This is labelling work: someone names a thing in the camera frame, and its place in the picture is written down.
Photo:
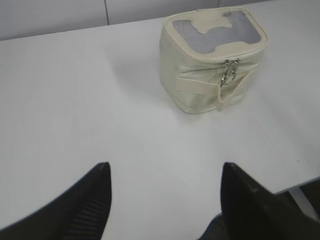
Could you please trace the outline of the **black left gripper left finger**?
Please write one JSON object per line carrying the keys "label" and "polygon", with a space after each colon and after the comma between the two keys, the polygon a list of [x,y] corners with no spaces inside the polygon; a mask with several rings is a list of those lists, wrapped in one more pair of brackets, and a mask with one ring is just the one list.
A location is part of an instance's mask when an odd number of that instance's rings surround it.
{"label": "black left gripper left finger", "polygon": [[2,240],[100,240],[112,203],[111,167],[94,166],[33,214],[0,231]]}

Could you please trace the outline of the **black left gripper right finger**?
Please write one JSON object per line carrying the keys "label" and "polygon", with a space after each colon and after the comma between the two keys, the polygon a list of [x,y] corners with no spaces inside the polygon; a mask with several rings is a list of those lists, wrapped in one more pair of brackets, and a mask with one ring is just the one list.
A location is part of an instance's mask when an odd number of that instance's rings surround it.
{"label": "black left gripper right finger", "polygon": [[320,224],[287,205],[233,162],[223,164],[221,213],[202,240],[318,240]]}

